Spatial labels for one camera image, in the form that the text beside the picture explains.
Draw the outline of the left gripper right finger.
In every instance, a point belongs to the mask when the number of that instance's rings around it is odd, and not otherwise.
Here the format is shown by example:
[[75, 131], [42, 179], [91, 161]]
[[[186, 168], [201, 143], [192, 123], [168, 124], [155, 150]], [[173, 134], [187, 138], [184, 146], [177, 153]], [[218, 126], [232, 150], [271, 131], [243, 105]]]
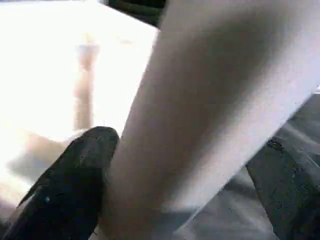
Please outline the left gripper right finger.
[[259, 200], [280, 240], [320, 238], [320, 165], [279, 137], [246, 164]]

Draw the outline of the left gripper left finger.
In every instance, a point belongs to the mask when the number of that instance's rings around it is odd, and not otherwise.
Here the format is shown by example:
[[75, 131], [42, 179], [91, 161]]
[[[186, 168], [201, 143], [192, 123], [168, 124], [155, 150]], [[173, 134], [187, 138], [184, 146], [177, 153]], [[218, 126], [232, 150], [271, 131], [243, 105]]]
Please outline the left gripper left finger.
[[117, 148], [114, 128], [75, 138], [37, 179], [7, 224], [5, 240], [88, 240], [102, 211], [105, 171]]

